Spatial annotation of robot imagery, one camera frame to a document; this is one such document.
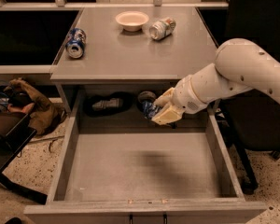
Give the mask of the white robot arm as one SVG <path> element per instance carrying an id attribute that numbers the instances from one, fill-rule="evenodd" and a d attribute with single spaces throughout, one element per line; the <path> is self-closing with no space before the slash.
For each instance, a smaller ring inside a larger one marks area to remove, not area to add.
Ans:
<path id="1" fill-rule="evenodd" d="M 252 89 L 280 104 L 280 62 L 257 44 L 234 38 L 219 46 L 212 63 L 183 77 L 155 100 L 161 110 L 152 120 L 169 124 L 184 114 L 198 113 L 215 100 Z"/>

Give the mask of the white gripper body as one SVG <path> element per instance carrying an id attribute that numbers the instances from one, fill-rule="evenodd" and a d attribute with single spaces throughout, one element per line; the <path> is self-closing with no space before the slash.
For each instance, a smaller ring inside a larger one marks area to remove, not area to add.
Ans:
<path id="1" fill-rule="evenodd" d="M 196 114 L 207 108 L 194 92 L 191 85 L 191 75 L 188 75 L 177 82 L 172 95 L 172 103 L 187 114 Z"/>

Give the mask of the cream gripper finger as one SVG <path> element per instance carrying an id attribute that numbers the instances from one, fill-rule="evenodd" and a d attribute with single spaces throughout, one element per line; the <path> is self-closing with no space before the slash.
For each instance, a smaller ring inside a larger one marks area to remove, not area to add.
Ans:
<path id="1" fill-rule="evenodd" d="M 184 111 L 175 105 L 167 104 L 152 121 L 159 125 L 166 125 L 182 119 Z"/>
<path id="2" fill-rule="evenodd" d="M 174 88 L 168 89 L 164 94 L 159 96 L 154 101 L 154 105 L 156 105 L 156 106 L 165 106 L 168 102 L 171 101 L 174 90 L 175 90 Z"/>

